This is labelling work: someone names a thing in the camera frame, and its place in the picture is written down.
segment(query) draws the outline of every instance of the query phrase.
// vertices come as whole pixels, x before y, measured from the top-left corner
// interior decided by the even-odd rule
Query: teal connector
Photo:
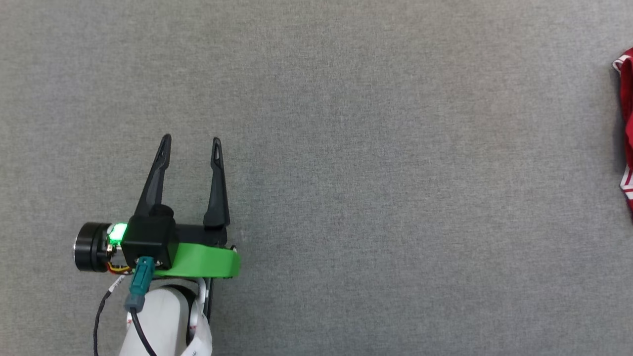
[[[154,278],[156,265],[153,257],[143,256],[139,258],[134,270],[134,276],[130,283],[130,294],[125,300],[125,310],[128,312],[135,308],[138,313],[143,310],[145,304],[145,294],[149,290],[149,285]]]

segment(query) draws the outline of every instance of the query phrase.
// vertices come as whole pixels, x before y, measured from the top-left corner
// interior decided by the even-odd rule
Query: green plastic bracket
[[[228,278],[239,274],[241,258],[226,248],[181,243],[171,269],[156,270],[157,276]]]

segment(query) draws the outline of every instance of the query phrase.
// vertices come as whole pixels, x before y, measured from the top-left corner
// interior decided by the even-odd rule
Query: red cloth
[[[620,102],[626,133],[624,152],[627,166],[624,169],[620,188],[627,197],[629,208],[633,211],[633,48],[615,60],[613,67],[620,72]]]

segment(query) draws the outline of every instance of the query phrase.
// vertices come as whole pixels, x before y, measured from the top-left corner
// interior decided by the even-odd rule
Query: green part
[[[108,240],[111,245],[119,245],[127,229],[127,224],[120,222],[112,227],[112,231],[108,234]]]
[[[228,278],[239,274],[241,258],[226,248],[181,243],[171,269],[156,270],[157,276]]]

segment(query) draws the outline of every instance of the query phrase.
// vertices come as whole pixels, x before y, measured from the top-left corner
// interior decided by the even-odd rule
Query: gray fabric surface
[[[630,1],[0,2],[0,353],[91,354],[89,220],[201,221],[242,274],[215,355],[630,355]],[[125,334],[124,290],[101,352]]]

